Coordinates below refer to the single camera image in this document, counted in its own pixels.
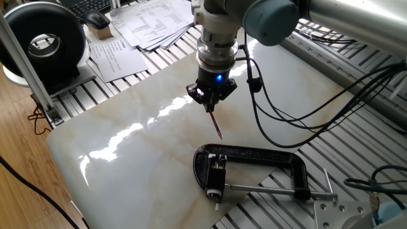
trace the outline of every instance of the metal rod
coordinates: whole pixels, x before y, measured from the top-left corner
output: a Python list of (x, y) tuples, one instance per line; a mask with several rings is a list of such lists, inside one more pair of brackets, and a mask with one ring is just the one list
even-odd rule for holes
[(20, 43), (14, 36), (13, 31), (8, 25), (3, 14), (0, 13), (0, 40), (3, 42), (4, 47), (11, 55), (12, 59), (16, 63), (17, 67), (20, 69), (25, 80), (27, 80), (31, 90), (34, 95), (38, 98), (45, 111), (54, 109), (55, 106), (45, 90), (42, 82), (39, 80), (37, 73), (32, 67), (29, 59), (25, 55)]
[[(331, 193), (333, 193), (333, 189), (332, 189), (332, 185), (331, 185), (331, 181), (329, 180), (329, 174), (328, 171), (324, 168), (324, 173), (325, 173), (325, 179), (326, 179), (326, 183), (328, 185), (329, 191)], [(337, 198), (333, 198), (333, 203), (335, 204), (338, 201)]]
[(329, 188), (330, 192), (333, 193), (331, 182), (329, 181), (328, 171), (325, 168), (324, 168), (324, 173), (325, 173), (326, 183), (328, 184), (328, 188)]
[(116, 0), (109, 0), (110, 2), (110, 10), (116, 9)]
[[(294, 190), (287, 190), (281, 188), (267, 188), (267, 187), (255, 187), (255, 186), (244, 186), (244, 185), (235, 185), (235, 184), (225, 184), (225, 188), (230, 188), (231, 190), (237, 191), (256, 191), (260, 193), (271, 193), (279, 195), (289, 195), (293, 196)], [(311, 197), (313, 198), (338, 198), (336, 193), (322, 193), (318, 191), (311, 191)]]

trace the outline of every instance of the marble slab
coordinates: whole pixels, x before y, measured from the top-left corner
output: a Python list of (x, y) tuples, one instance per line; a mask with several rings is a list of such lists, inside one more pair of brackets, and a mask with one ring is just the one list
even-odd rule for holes
[[(341, 90), (280, 46), (264, 47), (252, 40), (249, 50), (259, 62), (272, 101), (294, 116), (313, 110)], [(197, 69), (191, 54), (63, 123), (48, 136), (48, 149), (91, 228), (207, 229), (247, 194), (227, 191), (221, 211), (216, 212), (192, 169), (194, 153), (204, 144), (276, 149), (256, 126), (245, 62), (231, 71), (238, 88), (215, 107), (223, 140), (209, 114), (186, 93)], [(329, 120), (349, 98), (340, 97), (307, 123)], [(271, 111), (263, 95), (257, 95), (257, 100)], [(261, 122), (269, 136), (282, 144), (311, 135), (264, 115)], [(273, 169), (228, 163), (226, 180), (257, 185)]]

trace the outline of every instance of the desk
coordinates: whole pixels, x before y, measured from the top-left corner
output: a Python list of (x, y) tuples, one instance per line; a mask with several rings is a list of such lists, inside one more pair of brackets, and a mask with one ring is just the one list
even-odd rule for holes
[[(293, 115), (316, 107), (340, 89), (281, 47), (262, 48), (253, 42), (251, 50), (259, 60), (270, 96)], [(236, 65), (233, 75), (238, 90), (216, 107), (215, 115), (225, 137), (222, 142), (203, 108), (185, 97), (184, 87), (195, 79), (197, 71), (195, 57), (191, 55), (67, 121), (50, 134), (47, 139), (50, 152), (75, 204), (92, 228), (209, 228), (213, 224), (216, 228), (314, 227), (312, 200), (302, 203), (287, 197), (258, 193), (244, 197), (246, 193), (234, 193), (225, 199), (222, 212), (218, 213), (195, 183), (192, 156), (202, 144), (272, 147), (250, 118), (252, 108), (247, 103), (244, 69), (243, 64)], [(345, 100), (337, 101), (310, 123), (329, 118)], [(269, 133), (277, 141), (287, 144), (309, 135), (280, 123), (265, 123), (265, 128), (272, 130)], [(406, 165), (403, 159), (406, 151), (403, 136), (363, 109), (297, 154), (306, 162), (311, 189), (326, 190), (322, 173), (325, 167), (332, 174), (333, 187), (340, 198), (366, 201), (365, 192), (350, 190), (341, 181), (350, 176), (366, 179), (365, 174), (386, 163)], [(232, 163), (227, 169), (231, 183), (261, 182), (264, 186), (290, 187), (286, 170)], [(149, 175), (142, 177), (141, 172)], [(380, 179), (400, 177), (403, 175), (389, 171)]]

